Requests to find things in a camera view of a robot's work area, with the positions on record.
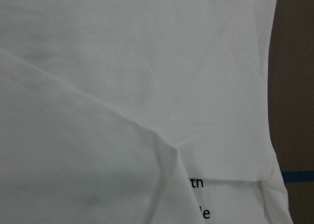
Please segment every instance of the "blue stripe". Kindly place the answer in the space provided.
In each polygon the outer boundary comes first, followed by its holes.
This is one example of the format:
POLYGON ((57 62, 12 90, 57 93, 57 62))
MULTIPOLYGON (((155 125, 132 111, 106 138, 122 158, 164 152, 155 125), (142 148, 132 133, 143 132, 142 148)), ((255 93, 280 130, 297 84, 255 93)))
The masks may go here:
POLYGON ((314 171, 283 172, 285 183, 314 181, 314 171))

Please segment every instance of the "white t-shirt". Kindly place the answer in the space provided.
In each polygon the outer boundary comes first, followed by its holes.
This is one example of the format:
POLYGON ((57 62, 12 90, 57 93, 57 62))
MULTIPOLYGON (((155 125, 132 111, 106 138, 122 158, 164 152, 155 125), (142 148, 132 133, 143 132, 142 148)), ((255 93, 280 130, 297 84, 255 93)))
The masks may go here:
POLYGON ((275 4, 0 0, 4 223, 292 223, 275 4))

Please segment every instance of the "white fabric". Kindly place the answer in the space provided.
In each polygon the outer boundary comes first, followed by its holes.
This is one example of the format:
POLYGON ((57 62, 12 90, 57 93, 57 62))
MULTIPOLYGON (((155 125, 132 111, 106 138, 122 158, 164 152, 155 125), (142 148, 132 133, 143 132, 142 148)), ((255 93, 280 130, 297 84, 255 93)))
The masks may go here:
POLYGON ((0 0, 1 220, 292 223, 267 117, 275 4, 0 0))

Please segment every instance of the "brown cardboard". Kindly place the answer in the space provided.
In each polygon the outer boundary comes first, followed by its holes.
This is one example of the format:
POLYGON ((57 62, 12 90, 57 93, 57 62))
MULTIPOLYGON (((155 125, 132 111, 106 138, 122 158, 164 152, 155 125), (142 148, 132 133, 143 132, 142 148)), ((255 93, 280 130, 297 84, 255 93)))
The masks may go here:
MULTIPOLYGON (((281 170, 314 171, 314 0, 277 0, 268 103, 281 170)), ((286 187, 294 223, 314 223, 314 182, 286 187)))

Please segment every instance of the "blue tape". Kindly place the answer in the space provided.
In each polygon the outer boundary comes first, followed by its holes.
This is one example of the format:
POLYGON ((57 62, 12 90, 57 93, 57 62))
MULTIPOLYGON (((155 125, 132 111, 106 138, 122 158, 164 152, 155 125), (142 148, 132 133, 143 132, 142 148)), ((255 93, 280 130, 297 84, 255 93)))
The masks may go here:
POLYGON ((314 181, 314 171, 283 172, 285 183, 314 181))

